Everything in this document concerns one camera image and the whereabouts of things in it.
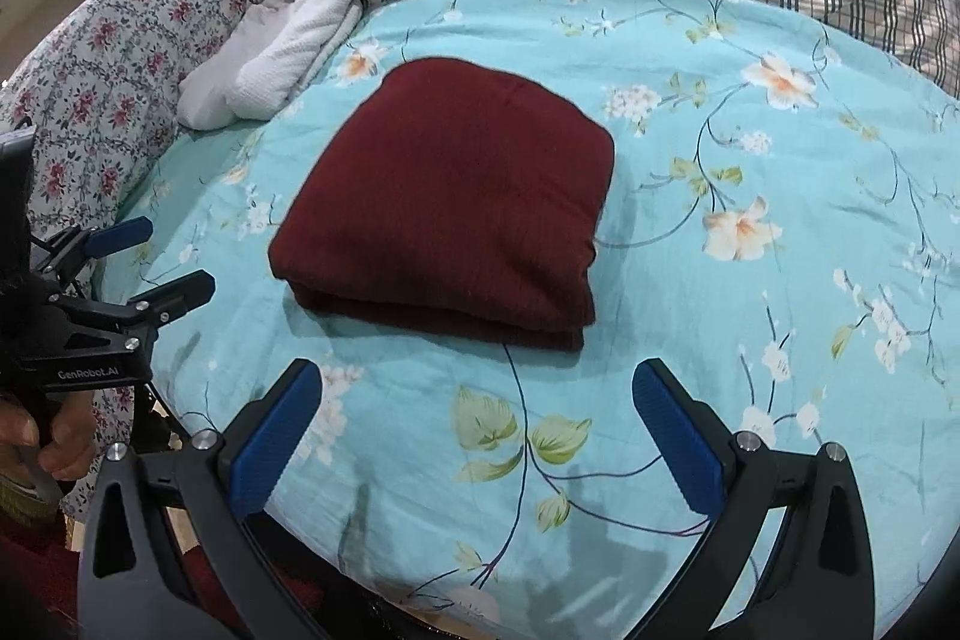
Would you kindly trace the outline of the person's left hand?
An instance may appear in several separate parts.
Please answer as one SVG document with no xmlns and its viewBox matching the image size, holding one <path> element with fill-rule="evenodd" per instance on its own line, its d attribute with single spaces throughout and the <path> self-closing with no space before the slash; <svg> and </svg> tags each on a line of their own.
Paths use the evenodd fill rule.
<svg viewBox="0 0 960 640">
<path fill-rule="evenodd" d="M 93 393 L 70 393 L 46 427 L 8 399 L 0 411 L 0 464 L 2 474 L 21 484 L 31 484 L 21 448 L 37 448 L 37 466 L 55 481 L 78 481 L 88 474 L 96 455 L 96 420 Z"/>
</svg>

